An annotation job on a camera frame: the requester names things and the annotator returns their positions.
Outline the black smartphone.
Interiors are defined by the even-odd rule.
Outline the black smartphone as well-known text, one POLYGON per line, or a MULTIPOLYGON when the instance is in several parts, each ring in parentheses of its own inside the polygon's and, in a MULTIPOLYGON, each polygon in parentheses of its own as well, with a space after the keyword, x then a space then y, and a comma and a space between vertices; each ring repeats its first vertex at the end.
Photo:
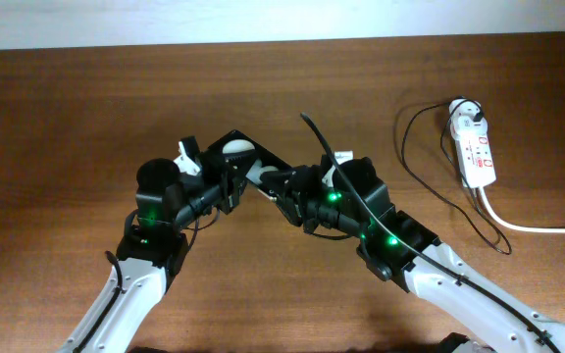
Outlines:
POLYGON ((238 130, 232 130, 206 150, 235 177, 250 182, 272 201, 280 200, 286 172, 292 167, 238 130))

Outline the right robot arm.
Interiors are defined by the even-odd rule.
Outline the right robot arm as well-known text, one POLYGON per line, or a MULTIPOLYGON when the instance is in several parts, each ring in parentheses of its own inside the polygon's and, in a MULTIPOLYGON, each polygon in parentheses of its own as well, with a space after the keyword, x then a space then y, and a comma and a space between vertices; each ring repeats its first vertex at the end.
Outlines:
POLYGON ((449 335, 440 351, 565 352, 564 323, 482 276, 435 233, 396 210, 369 159, 265 166, 250 178, 291 224, 358 238, 357 253, 376 277, 439 307, 469 330, 449 335))

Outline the white power strip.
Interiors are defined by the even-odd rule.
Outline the white power strip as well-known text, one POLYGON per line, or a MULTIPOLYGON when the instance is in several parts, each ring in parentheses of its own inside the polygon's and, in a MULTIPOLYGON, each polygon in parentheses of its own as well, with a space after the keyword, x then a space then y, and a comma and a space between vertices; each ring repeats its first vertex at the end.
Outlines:
POLYGON ((494 162, 486 133, 466 132, 451 135, 455 142, 462 184, 470 189, 486 187, 496 181, 494 162))

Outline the white charger plug adapter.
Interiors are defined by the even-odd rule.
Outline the white charger plug adapter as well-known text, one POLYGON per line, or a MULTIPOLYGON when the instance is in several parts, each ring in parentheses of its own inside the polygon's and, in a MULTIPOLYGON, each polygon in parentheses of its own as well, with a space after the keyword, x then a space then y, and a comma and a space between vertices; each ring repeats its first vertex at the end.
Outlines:
POLYGON ((454 140, 486 135, 488 122, 479 102, 458 98, 449 105, 450 133, 454 140))

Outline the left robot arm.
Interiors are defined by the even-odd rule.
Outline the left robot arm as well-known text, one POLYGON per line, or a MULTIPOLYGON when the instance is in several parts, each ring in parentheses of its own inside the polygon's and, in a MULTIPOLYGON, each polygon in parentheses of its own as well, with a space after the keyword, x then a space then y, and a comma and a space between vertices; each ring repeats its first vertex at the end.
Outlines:
POLYGON ((252 148, 207 150, 193 160, 158 158, 137 171, 136 209, 125 219, 105 286, 79 322, 63 352, 124 352, 145 317, 167 293, 194 240, 188 227, 213 211, 238 204, 252 148))

